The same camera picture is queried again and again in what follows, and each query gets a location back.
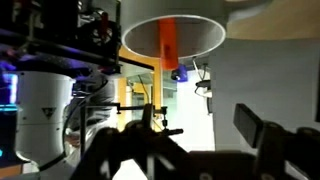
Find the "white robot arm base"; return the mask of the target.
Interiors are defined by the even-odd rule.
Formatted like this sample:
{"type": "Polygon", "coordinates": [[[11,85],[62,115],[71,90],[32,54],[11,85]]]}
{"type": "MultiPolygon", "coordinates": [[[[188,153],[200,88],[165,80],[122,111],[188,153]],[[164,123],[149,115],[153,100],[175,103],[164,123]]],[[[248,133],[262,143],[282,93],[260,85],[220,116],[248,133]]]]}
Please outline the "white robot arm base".
{"type": "Polygon", "coordinates": [[[20,71],[17,84],[16,154],[44,166],[61,157],[64,109],[74,81],[56,73],[20,71]]]}

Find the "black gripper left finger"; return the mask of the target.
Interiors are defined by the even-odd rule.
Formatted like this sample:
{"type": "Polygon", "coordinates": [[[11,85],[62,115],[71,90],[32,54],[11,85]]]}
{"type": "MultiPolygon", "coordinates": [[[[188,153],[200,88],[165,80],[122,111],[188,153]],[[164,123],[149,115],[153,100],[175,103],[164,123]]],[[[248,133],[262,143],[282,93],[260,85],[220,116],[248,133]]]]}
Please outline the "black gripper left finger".
{"type": "Polygon", "coordinates": [[[143,109],[143,115],[142,115],[142,123],[144,128],[150,128],[151,127],[151,121],[153,120],[154,113],[153,113],[154,107],[152,104],[146,104],[143,109]]]}

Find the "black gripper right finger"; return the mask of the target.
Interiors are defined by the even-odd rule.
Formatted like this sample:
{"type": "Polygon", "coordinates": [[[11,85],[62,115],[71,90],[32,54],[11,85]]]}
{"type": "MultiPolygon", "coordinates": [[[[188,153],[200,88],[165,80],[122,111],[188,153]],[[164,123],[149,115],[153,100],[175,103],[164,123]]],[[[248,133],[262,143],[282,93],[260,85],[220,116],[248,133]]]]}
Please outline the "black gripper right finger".
{"type": "Polygon", "coordinates": [[[247,105],[238,103],[235,106],[233,124],[251,148],[256,148],[260,137],[263,120],[247,105]]]}

